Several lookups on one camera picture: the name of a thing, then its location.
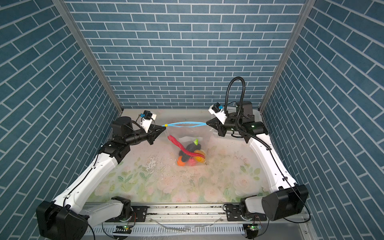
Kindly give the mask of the red toy chili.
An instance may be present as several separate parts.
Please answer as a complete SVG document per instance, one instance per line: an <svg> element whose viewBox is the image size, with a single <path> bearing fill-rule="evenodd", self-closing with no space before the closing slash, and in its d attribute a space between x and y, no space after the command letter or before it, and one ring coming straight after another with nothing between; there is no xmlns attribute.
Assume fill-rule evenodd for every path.
<svg viewBox="0 0 384 240"><path fill-rule="evenodd" d="M168 140L170 140L174 145L176 145L180 150L182 150L184 153L186 153L190 157L197 157L197 156L199 156L199 154L191 153L191 152L186 151L184 146L179 141L177 141L176 138L174 138L173 136L169 135L168 136Z"/></svg>

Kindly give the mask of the clear zip top bag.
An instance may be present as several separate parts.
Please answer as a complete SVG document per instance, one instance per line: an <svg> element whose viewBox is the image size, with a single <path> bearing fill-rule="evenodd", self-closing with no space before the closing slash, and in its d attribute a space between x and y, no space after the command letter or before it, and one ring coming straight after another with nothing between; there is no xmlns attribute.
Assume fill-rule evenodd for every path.
<svg viewBox="0 0 384 240"><path fill-rule="evenodd" d="M206 154L206 162L204 164L198 162L198 164L194 167L205 166L208 163L207 151L208 151L208 143L211 137L212 129L208 127L207 124L202 122L187 121L187 122L176 122L171 124L165 124L164 127L166 127L167 140L168 140L168 136L171 135L174 138L176 138L176 140L179 141L184 147L186 147L195 139L198 139L199 144L201 145L201 151L204 151ZM171 143L171 146L173 148L173 154L175 155L176 164L177 164L180 149L176 145L174 145L170 140L168 141ZM186 162L186 165L183 167L189 167L187 166L187 161L190 158L195 159L195 157L182 156L182 161Z"/></svg>

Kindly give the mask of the yellow toy fruit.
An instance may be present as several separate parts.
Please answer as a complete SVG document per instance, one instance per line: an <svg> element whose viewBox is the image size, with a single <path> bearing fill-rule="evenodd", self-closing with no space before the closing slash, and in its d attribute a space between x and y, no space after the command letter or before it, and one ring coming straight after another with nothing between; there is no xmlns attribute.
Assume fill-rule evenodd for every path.
<svg viewBox="0 0 384 240"><path fill-rule="evenodd" d="M199 163L204 164L206 162L206 154L204 151L201 150L196 150L196 154L199 154L199 156L195 157L195 160Z"/></svg>

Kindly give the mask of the orange toy fruit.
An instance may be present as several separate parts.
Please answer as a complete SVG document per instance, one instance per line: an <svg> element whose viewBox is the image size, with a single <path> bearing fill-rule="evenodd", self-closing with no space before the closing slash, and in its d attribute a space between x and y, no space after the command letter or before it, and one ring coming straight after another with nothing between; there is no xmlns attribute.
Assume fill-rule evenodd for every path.
<svg viewBox="0 0 384 240"><path fill-rule="evenodd" d="M177 160L177 165L178 165L178 166L181 166L181 167L183 167L183 166L186 165L186 162L183 162L183 161L182 161L182 156L179 156L179 158L178 158L178 160Z"/></svg>

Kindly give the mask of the pink toy fruit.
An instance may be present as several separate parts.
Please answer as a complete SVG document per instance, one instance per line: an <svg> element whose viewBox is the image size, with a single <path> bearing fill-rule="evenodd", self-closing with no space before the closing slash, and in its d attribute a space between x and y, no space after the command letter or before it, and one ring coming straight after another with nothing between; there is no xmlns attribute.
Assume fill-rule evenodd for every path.
<svg viewBox="0 0 384 240"><path fill-rule="evenodd" d="M193 166L196 166L198 164L198 162L193 159L193 158L190 158L188 161L187 161L187 166L189 167L193 167Z"/></svg>

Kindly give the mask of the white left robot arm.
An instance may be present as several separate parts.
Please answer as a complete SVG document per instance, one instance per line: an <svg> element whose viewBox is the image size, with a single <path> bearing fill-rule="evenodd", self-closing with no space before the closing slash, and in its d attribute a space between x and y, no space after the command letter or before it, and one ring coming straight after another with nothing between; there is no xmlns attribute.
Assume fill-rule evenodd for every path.
<svg viewBox="0 0 384 240"><path fill-rule="evenodd" d="M155 139L166 130L156 125L154 120L142 120L139 129L130 117L119 117L112 122L113 134L103 144L90 165L52 201L43 201L36 209L39 232L50 240L80 240L88 229L103 222L116 219L129 222L135 218L131 201L123 197L113 197L108 202L89 210L83 207L101 181L130 152L131 146L141 142L152 145Z"/></svg>

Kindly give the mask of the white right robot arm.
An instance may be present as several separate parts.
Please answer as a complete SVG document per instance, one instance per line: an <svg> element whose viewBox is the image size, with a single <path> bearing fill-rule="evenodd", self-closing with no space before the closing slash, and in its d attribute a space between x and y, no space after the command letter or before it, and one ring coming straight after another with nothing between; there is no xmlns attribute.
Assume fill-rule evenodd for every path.
<svg viewBox="0 0 384 240"><path fill-rule="evenodd" d="M298 185L288 173L278 154L273 148L270 136L262 122L245 120L239 127L228 118L223 124L218 118L207 121L207 125L224 137L227 132L238 132L260 160L262 169L267 176L268 192L265 197L251 196L240 200L241 216L261 221L287 220L299 214L303 209L309 212L306 200L309 191L305 185Z"/></svg>

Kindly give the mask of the white plastic basket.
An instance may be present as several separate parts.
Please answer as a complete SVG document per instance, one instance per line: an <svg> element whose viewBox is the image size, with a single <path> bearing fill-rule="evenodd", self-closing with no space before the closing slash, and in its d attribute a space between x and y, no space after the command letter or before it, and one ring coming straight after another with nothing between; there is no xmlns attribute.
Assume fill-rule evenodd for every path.
<svg viewBox="0 0 384 240"><path fill-rule="evenodd" d="M213 112L215 117L208 120L206 124L215 129L220 137L228 137L228 134L231 134L231 137L245 139L246 143L248 143L251 137L239 133L238 130L254 136L268 133L265 125L261 121L256 121L255 115L251 113L252 109L243 111L240 114L238 126L236 126L239 112L237 107L228 107L227 114L225 114L224 109L217 113L211 109L209 111Z"/></svg>

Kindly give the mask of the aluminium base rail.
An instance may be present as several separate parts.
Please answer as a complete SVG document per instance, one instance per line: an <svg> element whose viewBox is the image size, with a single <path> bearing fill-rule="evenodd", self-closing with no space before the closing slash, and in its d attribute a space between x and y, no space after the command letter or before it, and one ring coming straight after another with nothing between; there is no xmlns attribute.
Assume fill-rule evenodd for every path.
<svg viewBox="0 0 384 240"><path fill-rule="evenodd" d="M105 203L80 214L57 220L57 240L80 240L98 234L115 240L129 237L169 237L177 235L243 235L253 240L271 228L273 221L263 213L249 217L238 205L137 205L129 208L128 220L112 218L114 206Z"/></svg>

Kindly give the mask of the aluminium right corner post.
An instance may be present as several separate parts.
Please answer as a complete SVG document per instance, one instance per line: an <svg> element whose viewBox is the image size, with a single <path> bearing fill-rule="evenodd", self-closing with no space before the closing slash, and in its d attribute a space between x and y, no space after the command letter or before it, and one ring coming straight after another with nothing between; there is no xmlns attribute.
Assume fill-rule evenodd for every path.
<svg viewBox="0 0 384 240"><path fill-rule="evenodd" d="M279 60L279 64L276 67L274 75L271 78L269 86L267 87L266 93L262 99L260 106L259 106L259 112L260 113L263 113L267 107L267 103L268 103L270 97L272 96L273 90L279 81L279 77L282 74L282 71L283 71L283 69L284 69L284 67L288 61L288 58L289 58L289 56L290 56L298 38L299 38L299 35L300 35L300 33L304 27L304 24L305 24L307 18L309 17L309 14L310 14L315 2L316 2L315 0L308 0L308 1L305 1L305 4L303 5L303 8L302 8L302 10L299 14L299 17L298 17L298 21L293 28L293 31L290 35L290 38L287 42L287 45L286 45L286 47L283 51L283 54Z"/></svg>

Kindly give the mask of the aluminium corner post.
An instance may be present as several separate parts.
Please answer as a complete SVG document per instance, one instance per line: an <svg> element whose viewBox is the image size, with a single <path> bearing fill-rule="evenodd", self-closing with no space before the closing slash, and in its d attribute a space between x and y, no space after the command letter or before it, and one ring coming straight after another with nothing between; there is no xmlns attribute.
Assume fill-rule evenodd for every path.
<svg viewBox="0 0 384 240"><path fill-rule="evenodd" d="M293 28L293 31L290 35L290 38L287 42L287 45L286 45L286 47L283 51L283 54L279 60L279 64L276 67L274 75L271 78L269 86L267 87L266 93L262 99L260 106L259 106L259 112L260 113L263 113L267 107L267 103L268 103L270 97L272 96L273 90L279 81L279 77L282 74L282 71L283 71L283 69L284 69L284 67L288 61L288 58L289 58L289 56L290 56L298 38L299 38L299 35L300 35L300 33L304 27L304 24L305 24L307 18L309 17L309 14L310 14L315 2L316 2L315 0L308 0L308 1L305 1L305 4L303 5L303 8L302 8L302 10L299 14L299 17L298 17L298 21Z"/></svg>
<svg viewBox="0 0 384 240"><path fill-rule="evenodd" d="M99 81L105 88L107 94L109 95L110 99L114 103L116 109L120 114L123 113L124 108L122 107L120 101L118 100L116 94L114 93L110 83L108 82L103 70L101 69L98 61L96 60L91 48L89 47L86 39L84 38L83 34L81 33L81 30L79 29L74 17L72 16L71 12L69 11L65 1L62 0L52 0L54 6L58 10L59 14L63 18L64 22L66 23L67 27L69 28L70 32L72 33L73 37L75 38L77 44L79 45L81 51L87 58L89 64L91 65L92 69L96 73L97 77L99 78Z"/></svg>

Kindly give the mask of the aluminium left corner post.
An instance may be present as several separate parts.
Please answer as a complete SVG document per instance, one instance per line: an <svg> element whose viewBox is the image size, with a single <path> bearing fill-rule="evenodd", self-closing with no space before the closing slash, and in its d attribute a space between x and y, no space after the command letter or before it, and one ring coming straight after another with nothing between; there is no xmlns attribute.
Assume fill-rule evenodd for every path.
<svg viewBox="0 0 384 240"><path fill-rule="evenodd" d="M79 29L74 17L72 16L71 12L69 11L65 1L62 0L52 0L54 6L58 10L59 14L63 18L64 22L66 23L67 27L69 28L70 32L72 33L73 37L75 38L77 44L79 45L81 51L87 58L89 64L91 65L92 69L96 73L97 77L99 78L99 81L105 88L107 94L109 95L110 99L114 103L116 109L120 114L123 113L124 108L122 107L120 101L118 100L116 94L114 93L110 83L108 82L103 70L101 69L98 61L96 60L91 48L89 47L86 39L84 38L83 34L81 33L81 30Z"/></svg>

